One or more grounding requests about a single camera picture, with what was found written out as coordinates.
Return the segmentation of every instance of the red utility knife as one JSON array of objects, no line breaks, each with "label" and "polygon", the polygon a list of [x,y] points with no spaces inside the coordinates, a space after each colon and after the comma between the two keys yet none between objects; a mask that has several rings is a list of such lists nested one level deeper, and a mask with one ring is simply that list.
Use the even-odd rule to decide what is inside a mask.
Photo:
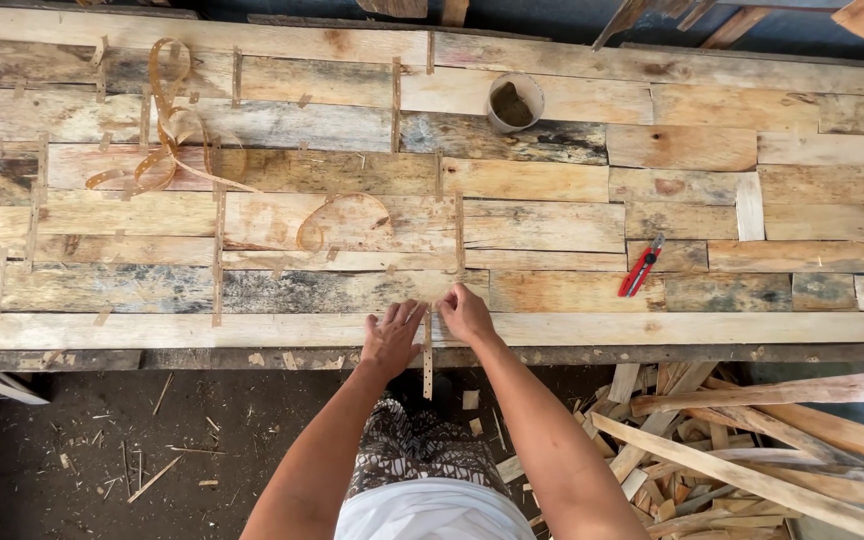
[{"label": "red utility knife", "polygon": [[638,262],[632,267],[631,272],[629,272],[629,275],[622,279],[622,286],[618,288],[619,296],[636,296],[639,286],[645,281],[645,277],[649,275],[652,265],[659,260],[659,253],[663,251],[663,244],[665,243],[666,235],[660,232],[658,238],[642,253]]}]

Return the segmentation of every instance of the person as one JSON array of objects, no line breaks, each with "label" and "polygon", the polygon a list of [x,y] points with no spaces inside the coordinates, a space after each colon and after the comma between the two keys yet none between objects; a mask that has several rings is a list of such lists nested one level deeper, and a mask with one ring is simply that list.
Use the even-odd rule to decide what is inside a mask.
[{"label": "person", "polygon": [[[648,540],[615,475],[570,412],[509,350],[484,300],[456,283],[438,313],[471,346],[557,540]],[[240,540],[532,540],[484,442],[380,399],[423,349],[427,305],[393,303],[366,318],[360,361],[295,439]]]}]

